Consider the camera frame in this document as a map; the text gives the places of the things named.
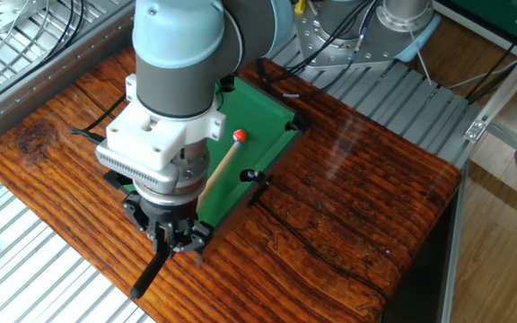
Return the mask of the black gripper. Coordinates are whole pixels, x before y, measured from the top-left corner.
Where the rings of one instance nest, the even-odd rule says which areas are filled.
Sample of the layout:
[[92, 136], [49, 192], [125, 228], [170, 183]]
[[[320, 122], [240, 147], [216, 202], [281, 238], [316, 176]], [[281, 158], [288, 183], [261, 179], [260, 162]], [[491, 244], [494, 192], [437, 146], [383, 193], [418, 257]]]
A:
[[211, 225], [192, 220], [196, 218], [196, 200], [181, 205], [157, 205], [142, 199], [139, 204], [124, 201], [122, 205], [131, 223], [153, 242], [154, 251], [164, 251], [167, 247], [159, 223], [176, 223], [171, 237], [174, 252], [202, 252], [213, 238]]

